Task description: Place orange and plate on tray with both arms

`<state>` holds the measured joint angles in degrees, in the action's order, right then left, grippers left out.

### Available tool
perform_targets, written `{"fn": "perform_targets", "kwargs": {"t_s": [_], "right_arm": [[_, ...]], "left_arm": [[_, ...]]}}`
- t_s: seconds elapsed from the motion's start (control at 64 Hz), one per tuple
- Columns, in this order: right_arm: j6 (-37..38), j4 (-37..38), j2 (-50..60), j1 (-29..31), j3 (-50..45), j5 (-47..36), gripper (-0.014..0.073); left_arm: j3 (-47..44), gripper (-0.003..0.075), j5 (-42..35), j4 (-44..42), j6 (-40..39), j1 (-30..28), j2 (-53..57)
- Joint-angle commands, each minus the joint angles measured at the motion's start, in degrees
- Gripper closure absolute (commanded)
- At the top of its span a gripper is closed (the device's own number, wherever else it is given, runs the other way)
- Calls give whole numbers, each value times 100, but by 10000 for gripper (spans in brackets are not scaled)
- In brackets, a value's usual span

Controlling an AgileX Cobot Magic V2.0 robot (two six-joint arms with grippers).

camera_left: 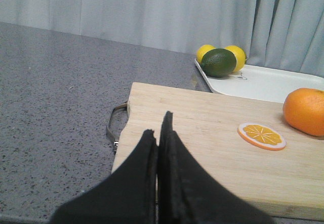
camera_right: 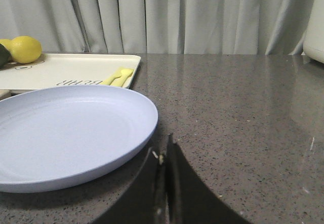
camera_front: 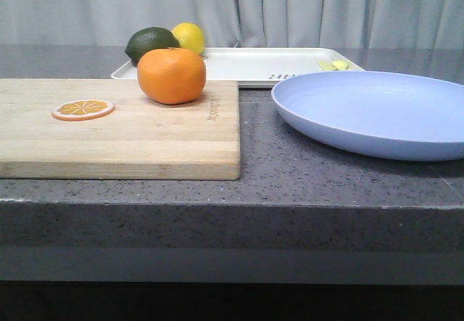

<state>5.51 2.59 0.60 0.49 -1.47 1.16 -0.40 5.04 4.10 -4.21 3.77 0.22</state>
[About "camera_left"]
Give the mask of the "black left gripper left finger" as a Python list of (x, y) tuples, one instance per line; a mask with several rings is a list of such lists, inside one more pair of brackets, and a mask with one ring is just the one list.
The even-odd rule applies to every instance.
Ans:
[(153, 131), (145, 130), (107, 179), (61, 205), (50, 223), (155, 223), (157, 152)]

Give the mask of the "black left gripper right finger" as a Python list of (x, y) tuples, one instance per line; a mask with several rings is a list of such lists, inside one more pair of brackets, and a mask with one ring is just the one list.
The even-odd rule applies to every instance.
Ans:
[(158, 147), (159, 223), (274, 223), (219, 184), (190, 154), (167, 112)]

